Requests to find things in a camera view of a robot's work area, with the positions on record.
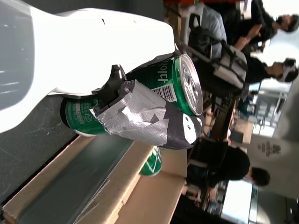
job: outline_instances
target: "black hair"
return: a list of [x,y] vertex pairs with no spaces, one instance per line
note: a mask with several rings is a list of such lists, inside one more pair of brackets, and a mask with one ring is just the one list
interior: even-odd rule
[[[281,15],[280,17],[277,18],[276,22],[278,24],[281,24],[283,22],[282,18],[283,18],[283,16]],[[291,24],[289,25],[288,29],[284,30],[284,31],[287,33],[291,33],[291,32],[296,31],[298,29],[298,27],[299,27],[299,15],[293,14]]]
[[251,168],[251,177],[254,184],[260,187],[267,186],[271,179],[267,170],[256,167]]
[[299,15],[293,14],[292,22],[289,25],[289,28],[288,28],[288,30],[286,30],[286,32],[288,32],[288,33],[294,32],[298,29],[298,27],[299,27]]
[[290,71],[289,74],[285,77],[285,82],[291,83],[292,81],[294,81],[295,78],[297,78],[298,73],[299,73],[298,68],[296,68],[294,71]]

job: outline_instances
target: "table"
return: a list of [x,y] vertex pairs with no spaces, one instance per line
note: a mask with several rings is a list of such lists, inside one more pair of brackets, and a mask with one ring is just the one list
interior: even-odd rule
[[154,146],[132,142],[108,134],[78,137],[5,206],[5,218],[73,223],[93,198],[77,224],[168,224],[185,184],[186,150],[161,150],[161,171],[140,176]]
[[[104,8],[164,20],[162,0],[24,0],[49,13]],[[0,203],[26,184],[76,135],[60,119],[61,96],[49,96],[16,128],[0,134]]]

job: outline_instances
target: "can lid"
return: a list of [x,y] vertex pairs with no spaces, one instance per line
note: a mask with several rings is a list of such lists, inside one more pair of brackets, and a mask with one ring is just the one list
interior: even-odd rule
[[194,115],[199,116],[202,114],[203,100],[197,71],[187,54],[182,54],[179,62],[180,79],[185,98]]

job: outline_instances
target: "green beer can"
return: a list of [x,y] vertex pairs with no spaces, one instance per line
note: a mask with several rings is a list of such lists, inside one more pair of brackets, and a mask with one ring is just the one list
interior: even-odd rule
[[158,174],[162,167],[160,147],[155,146],[148,160],[142,167],[140,174],[143,176],[155,176]]
[[199,78],[187,54],[132,71],[127,78],[136,79],[187,115],[199,116],[202,113]]
[[65,118],[71,129],[83,136],[95,136],[105,133],[104,127],[93,114],[93,108],[101,108],[99,96],[85,99],[67,99]]

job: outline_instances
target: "white robot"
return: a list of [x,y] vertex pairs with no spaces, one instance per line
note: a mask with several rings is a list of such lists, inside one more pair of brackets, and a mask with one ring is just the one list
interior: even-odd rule
[[0,133],[19,125],[49,94],[91,95],[110,77],[169,57],[172,28],[103,9],[49,14],[0,0]]

